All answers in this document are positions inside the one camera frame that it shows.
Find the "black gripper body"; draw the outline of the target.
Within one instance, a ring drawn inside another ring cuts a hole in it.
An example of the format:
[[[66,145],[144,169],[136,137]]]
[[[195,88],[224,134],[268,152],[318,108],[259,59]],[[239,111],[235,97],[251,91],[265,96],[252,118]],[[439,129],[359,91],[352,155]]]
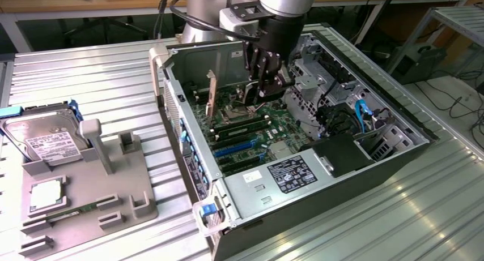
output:
[[[298,43],[303,29],[304,16],[272,16],[257,22],[257,47],[267,52],[279,54],[285,62]]]

